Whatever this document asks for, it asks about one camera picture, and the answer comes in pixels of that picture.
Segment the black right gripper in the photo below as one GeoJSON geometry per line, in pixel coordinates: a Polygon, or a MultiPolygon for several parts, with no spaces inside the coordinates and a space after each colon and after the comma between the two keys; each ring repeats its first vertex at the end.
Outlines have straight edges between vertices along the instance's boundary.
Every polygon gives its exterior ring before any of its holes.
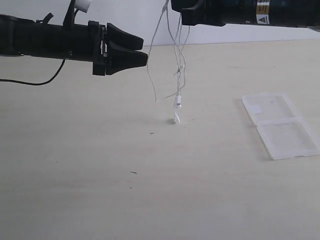
{"type": "Polygon", "coordinates": [[[198,24],[223,27],[236,24],[238,14],[237,0],[205,0],[204,13],[201,8],[194,8],[201,0],[171,0],[171,8],[181,12],[182,24],[196,26],[198,24]]]}

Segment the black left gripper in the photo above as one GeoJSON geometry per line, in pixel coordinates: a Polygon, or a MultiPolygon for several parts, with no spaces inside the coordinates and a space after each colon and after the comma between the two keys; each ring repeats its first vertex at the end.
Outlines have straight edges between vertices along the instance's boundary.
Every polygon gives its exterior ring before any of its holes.
{"type": "Polygon", "coordinates": [[[34,55],[91,62],[92,74],[105,76],[146,66],[148,55],[138,51],[142,50],[143,45],[143,38],[109,22],[105,26],[90,20],[87,25],[73,24],[69,29],[62,25],[42,23],[36,29],[34,55]]]}

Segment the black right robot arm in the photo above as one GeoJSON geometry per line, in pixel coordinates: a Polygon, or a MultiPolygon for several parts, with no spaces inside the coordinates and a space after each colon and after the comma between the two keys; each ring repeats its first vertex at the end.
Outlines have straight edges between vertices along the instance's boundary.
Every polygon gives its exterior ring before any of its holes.
{"type": "Polygon", "coordinates": [[[320,26],[318,0],[172,0],[171,9],[181,14],[185,26],[320,26]]]}

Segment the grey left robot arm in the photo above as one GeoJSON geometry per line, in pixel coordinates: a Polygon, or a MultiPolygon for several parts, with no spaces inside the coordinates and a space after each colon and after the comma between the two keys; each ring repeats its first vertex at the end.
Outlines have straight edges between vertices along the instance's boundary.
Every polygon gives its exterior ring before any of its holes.
{"type": "Polygon", "coordinates": [[[109,76],[117,72],[144,67],[148,55],[142,52],[144,40],[111,23],[55,25],[0,16],[0,54],[92,63],[92,73],[109,76]]]}

